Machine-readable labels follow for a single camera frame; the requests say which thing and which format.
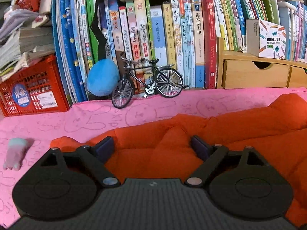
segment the small figurine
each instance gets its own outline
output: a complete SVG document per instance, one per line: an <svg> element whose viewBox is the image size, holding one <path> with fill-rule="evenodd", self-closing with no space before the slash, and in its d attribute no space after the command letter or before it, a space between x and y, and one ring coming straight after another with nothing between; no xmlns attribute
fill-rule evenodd
<svg viewBox="0 0 307 230"><path fill-rule="evenodd" d="M25 152L29 147L29 143L23 138L12 138L9 141L7 155L3 164L3 169L20 170L21 161L24 158Z"/></svg>

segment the black device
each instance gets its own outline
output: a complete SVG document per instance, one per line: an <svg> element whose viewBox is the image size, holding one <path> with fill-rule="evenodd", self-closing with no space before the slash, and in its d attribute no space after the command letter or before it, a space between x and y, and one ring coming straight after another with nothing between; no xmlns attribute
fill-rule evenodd
<svg viewBox="0 0 307 230"><path fill-rule="evenodd" d="M180 179L123 184L104 163L114 142L74 152L48 150L18 181L21 218L10 230L295 230L284 217L290 184L253 147L229 151L198 136L191 147L204 163Z"/></svg>

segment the orange fabric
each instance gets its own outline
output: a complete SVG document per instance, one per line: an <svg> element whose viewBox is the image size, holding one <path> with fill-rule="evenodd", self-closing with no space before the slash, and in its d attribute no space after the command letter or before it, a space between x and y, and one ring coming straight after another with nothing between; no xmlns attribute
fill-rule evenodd
<svg viewBox="0 0 307 230"><path fill-rule="evenodd" d="M202 164L189 146L193 135L230 150L254 146L293 187L288 219L296 226L307 223L307 103L296 94L281 95L268 107L209 119L178 114L167 120L117 128L85 144L93 146L106 136L114 138L115 152L105 166L121 182L126 177L185 180ZM53 140L50 147L73 151L80 145L62 137Z"/></svg>

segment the bicycle wheel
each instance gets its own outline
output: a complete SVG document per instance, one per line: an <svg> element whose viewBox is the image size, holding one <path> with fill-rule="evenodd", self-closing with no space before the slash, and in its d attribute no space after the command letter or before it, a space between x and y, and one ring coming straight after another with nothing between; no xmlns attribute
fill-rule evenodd
<svg viewBox="0 0 307 230"><path fill-rule="evenodd" d="M130 79L121 79L112 92L112 104L117 109L125 108L133 95L133 85Z"/></svg>
<svg viewBox="0 0 307 230"><path fill-rule="evenodd" d="M181 74L173 68L162 68L160 71L155 79L158 93L165 98L178 96L183 84Z"/></svg>

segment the pink blanket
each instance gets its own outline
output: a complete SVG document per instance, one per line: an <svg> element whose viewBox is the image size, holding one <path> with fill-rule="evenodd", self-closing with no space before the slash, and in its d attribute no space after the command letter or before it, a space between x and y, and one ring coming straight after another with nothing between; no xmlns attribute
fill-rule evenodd
<svg viewBox="0 0 307 230"><path fill-rule="evenodd" d="M74 105L66 113L4 118L0 122L0 224L9 227L19 218L12 200L12 189L21 176L48 150L49 143L54 138L68 136L85 142L110 129L166 119L178 113L214 117L263 107L287 93L297 93L307 100L305 88L183 91L174 99L160 96L136 99L122 110L115 109L110 101L90 101ZM14 137L30 139L33 145L19 171L3 171L7 143Z"/></svg>

